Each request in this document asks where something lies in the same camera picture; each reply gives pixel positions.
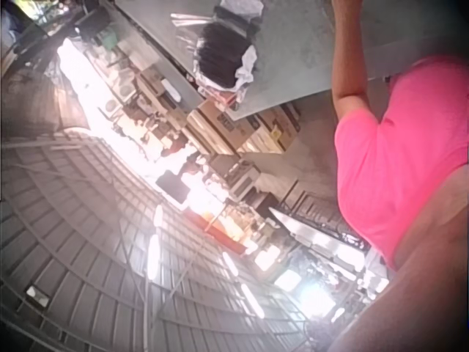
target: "light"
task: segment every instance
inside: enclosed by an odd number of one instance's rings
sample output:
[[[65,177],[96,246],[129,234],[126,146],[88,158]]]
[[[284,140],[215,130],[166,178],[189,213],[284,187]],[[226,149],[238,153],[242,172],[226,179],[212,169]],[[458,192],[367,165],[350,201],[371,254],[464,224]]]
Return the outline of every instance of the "light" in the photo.
[[[361,269],[365,266],[365,255],[359,250],[352,248],[350,246],[340,246],[337,249],[336,256],[339,259],[353,265],[355,271],[360,272]]]
[[[181,99],[182,99],[181,94],[179,94],[179,92],[176,90],[176,88],[174,88],[174,86],[171,84],[171,82],[169,82],[165,78],[164,80],[161,81],[161,84],[163,85],[163,87],[165,87],[166,91],[169,93],[171,98],[173,98],[178,103],[181,102]]]
[[[262,271],[266,271],[272,266],[275,260],[266,251],[260,251],[254,262]]]
[[[295,273],[293,270],[285,271],[280,277],[275,281],[275,285],[279,286],[282,290],[287,292],[292,291],[301,281],[301,276]]]
[[[345,313],[345,308],[339,308],[336,310],[336,314],[334,314],[334,316],[332,317],[332,319],[330,319],[330,322],[332,324],[334,324],[336,322],[337,319],[339,319],[341,317],[342,314]]]
[[[382,293],[388,285],[389,285],[389,280],[382,278],[380,283],[376,286],[376,292]]]
[[[236,265],[233,263],[233,260],[228,255],[228,253],[223,252],[223,259],[225,260],[226,265],[228,266],[229,270],[232,272],[233,276],[238,276],[240,273],[236,268]]]
[[[245,284],[241,284],[241,290],[243,291],[244,296],[246,296],[246,298],[248,299],[248,302],[251,305],[252,309],[254,309],[254,312],[256,313],[256,315],[259,318],[264,319],[265,317],[264,310],[261,308],[261,306],[257,302],[251,290],[249,290],[249,287],[246,286]]]
[[[153,224],[156,227],[161,227],[163,225],[163,207],[161,204],[156,206],[155,216],[153,216]]]
[[[246,247],[246,250],[244,251],[244,254],[246,255],[253,254],[259,248],[258,244],[253,240],[247,240],[244,243],[244,246]]]
[[[300,304],[306,317],[323,318],[336,302],[319,286],[309,286],[303,290],[300,296]]]
[[[254,262],[262,271],[269,269],[280,255],[280,249],[276,246],[270,246],[267,251],[261,251]]]
[[[277,246],[270,246],[270,248],[267,250],[267,253],[274,259],[277,259],[277,257],[280,255],[280,249]]]
[[[160,259],[160,240],[158,235],[153,235],[149,240],[147,258],[147,276],[149,280],[154,280],[158,271],[158,261]]]

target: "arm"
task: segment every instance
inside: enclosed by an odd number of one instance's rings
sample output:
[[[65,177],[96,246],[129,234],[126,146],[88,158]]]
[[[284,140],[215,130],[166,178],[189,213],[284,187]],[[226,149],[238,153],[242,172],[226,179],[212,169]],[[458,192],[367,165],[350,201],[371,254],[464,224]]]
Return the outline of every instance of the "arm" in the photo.
[[[340,120],[347,112],[369,108],[360,28],[363,0],[333,0],[332,2],[336,17],[332,96]]]
[[[467,211],[428,234],[328,352],[467,351]]]

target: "metal pole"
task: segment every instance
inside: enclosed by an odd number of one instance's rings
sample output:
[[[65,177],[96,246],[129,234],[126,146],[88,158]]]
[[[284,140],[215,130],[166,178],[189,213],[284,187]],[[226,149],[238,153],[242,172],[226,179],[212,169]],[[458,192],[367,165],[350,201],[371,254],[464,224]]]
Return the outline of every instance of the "metal pole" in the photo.
[[[223,211],[226,209],[226,206],[227,204],[225,203],[223,208],[221,209],[221,211],[216,215],[214,216],[210,222],[208,223],[208,225],[205,227],[204,229],[204,232],[207,232],[209,230],[209,228],[211,228],[211,226],[215,223],[215,221],[218,219],[218,217],[223,213]],[[169,295],[166,297],[165,301],[163,302],[163,305],[161,306],[161,308],[158,310],[158,313],[156,314],[155,316],[155,319],[153,319],[153,323],[152,323],[152,329],[155,327],[155,322],[158,318],[161,318],[161,314],[163,313],[166,305],[168,304],[168,302],[173,298],[174,294],[176,293],[176,290],[177,288],[181,285],[181,282],[183,281],[183,279],[185,278],[185,276],[187,275],[187,273],[189,272],[189,270],[191,269],[192,265],[193,265],[193,262],[195,262],[195,260],[197,259],[197,257],[199,256],[200,254],[200,251],[204,248],[205,244],[207,242],[207,236],[204,237],[202,243],[200,243],[199,247],[197,248],[196,250],[196,253],[192,256],[192,259],[191,261],[185,266],[184,268],[184,271],[181,273],[179,279],[177,280],[176,284],[174,285],[173,289],[171,290],[171,292],[169,293]]]
[[[282,200],[279,202],[278,204],[278,207],[281,208],[281,206],[285,203],[285,201],[287,200],[288,196],[290,195],[290,193],[292,193],[293,189],[296,187],[296,185],[298,184],[298,179],[292,184],[292,187],[290,187],[290,189],[288,190],[287,194],[285,194],[285,196],[282,198]]]
[[[330,320],[333,318],[333,316],[336,314],[337,310],[344,304],[344,302],[350,297],[350,295],[355,291],[355,289],[357,288],[357,281],[358,281],[358,278],[361,277],[361,274],[363,273],[363,270],[356,274],[355,276],[355,280],[352,281],[350,283],[350,286],[348,288],[348,290],[346,291],[346,293],[344,294],[344,297],[342,298],[341,301],[339,301],[339,303],[337,303],[333,309],[330,310],[330,312],[324,317],[324,319],[326,320],[326,322],[330,322]]]
[[[2,149],[15,149],[15,148],[36,148],[36,147],[51,147],[51,146],[65,146],[65,145],[90,145],[97,144],[100,141],[27,141],[27,142],[2,142]]]

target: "person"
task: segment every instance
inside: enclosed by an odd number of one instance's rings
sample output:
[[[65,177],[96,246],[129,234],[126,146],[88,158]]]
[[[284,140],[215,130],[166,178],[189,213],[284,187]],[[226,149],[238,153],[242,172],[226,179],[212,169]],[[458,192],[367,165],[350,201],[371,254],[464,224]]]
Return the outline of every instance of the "person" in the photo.
[[[339,207],[396,276],[329,351],[459,351],[468,346],[469,66],[417,62],[393,78],[378,122],[362,1],[332,1]]]
[[[171,154],[179,152],[188,142],[188,137],[186,137],[182,132],[179,132],[176,138],[172,139],[171,147],[161,150],[161,158],[167,158]]]

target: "corrugated roof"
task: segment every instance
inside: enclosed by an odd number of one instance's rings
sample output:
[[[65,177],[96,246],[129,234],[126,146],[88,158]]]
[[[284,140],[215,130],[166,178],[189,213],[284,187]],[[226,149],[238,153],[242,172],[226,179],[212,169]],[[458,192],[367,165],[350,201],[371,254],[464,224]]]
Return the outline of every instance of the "corrugated roof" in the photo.
[[[84,137],[70,149],[66,141],[2,145],[2,319],[34,337],[30,351],[292,351],[304,340],[304,317],[286,296],[234,258],[265,311],[257,318],[223,249],[106,144]],[[155,233],[160,261],[148,282]],[[27,296],[32,285],[45,307]]]

